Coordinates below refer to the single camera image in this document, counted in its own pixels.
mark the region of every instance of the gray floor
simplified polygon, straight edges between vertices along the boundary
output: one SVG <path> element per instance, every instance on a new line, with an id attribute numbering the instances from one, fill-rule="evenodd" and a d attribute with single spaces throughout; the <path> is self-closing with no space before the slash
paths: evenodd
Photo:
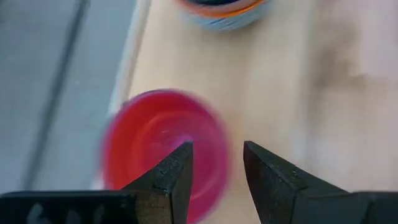
<path id="1" fill-rule="evenodd" d="M 0 0 L 0 192 L 86 189 L 97 173 L 135 1 L 92 0 L 76 23 L 80 1 Z"/>

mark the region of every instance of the light wood surface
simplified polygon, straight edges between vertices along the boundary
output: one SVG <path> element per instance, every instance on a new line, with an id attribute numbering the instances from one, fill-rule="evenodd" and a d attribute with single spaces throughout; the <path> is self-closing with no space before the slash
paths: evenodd
<path id="1" fill-rule="evenodd" d="M 190 91 L 231 139 L 231 185 L 203 222 L 259 223 L 243 167 L 248 139 L 347 190 L 398 189 L 398 85 L 350 75 L 356 45 L 344 37 L 355 29 L 336 26 L 341 40 L 330 39 L 324 15 L 334 6 L 323 3 L 274 1 L 261 21 L 217 33 L 186 21 L 172 0 L 152 0 L 129 97 Z"/>

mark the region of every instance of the orange cup rim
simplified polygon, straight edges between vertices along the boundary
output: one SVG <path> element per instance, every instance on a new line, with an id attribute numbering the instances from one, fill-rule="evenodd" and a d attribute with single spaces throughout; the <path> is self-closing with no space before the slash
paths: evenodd
<path id="1" fill-rule="evenodd" d="M 228 12 L 225 14 L 217 14 L 217 13 L 211 13 L 211 12 L 201 12 L 200 10 L 198 10 L 196 8 L 196 5 L 194 3 L 190 3 L 190 2 L 188 2 L 188 0 L 177 0 L 177 2 L 179 2 L 184 8 L 186 8 L 188 11 L 190 11 L 192 13 L 199 14 L 201 16 L 215 18 L 215 19 L 234 17 L 237 15 L 243 14 L 245 12 L 250 11 L 251 9 L 254 9 L 255 7 L 258 7 L 260 4 L 262 4 L 266 1 L 268 1 L 268 0 L 258 0 L 255 3 L 253 3 L 252 5 L 244 7 L 242 9 Z"/>

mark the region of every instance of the wooden table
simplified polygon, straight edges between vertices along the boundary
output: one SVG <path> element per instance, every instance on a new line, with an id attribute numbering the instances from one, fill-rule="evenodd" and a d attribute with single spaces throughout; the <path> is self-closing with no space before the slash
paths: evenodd
<path id="1" fill-rule="evenodd" d="M 128 98 L 179 88 L 206 100 L 225 122 L 232 182 L 206 223 L 259 223 L 244 174 L 247 139 L 347 190 L 398 189 L 391 178 L 398 171 L 391 132 L 398 130 L 398 85 L 335 69 L 341 64 L 330 49 L 347 48 L 323 41 L 330 18 L 319 18 L 327 3 L 278 0 L 272 7 L 249 27 L 217 33 L 183 19 L 172 0 L 152 0 L 125 69 L 132 75 Z"/>

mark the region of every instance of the red cup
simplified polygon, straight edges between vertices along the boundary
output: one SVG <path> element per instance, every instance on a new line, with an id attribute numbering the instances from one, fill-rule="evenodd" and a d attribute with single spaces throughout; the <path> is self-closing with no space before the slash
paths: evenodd
<path id="1" fill-rule="evenodd" d="M 223 126 L 214 113 L 182 91 L 148 91 L 116 115 L 104 142 L 106 187 L 123 188 L 185 141 L 193 141 L 188 222 L 199 221 L 226 188 L 229 150 Z"/>

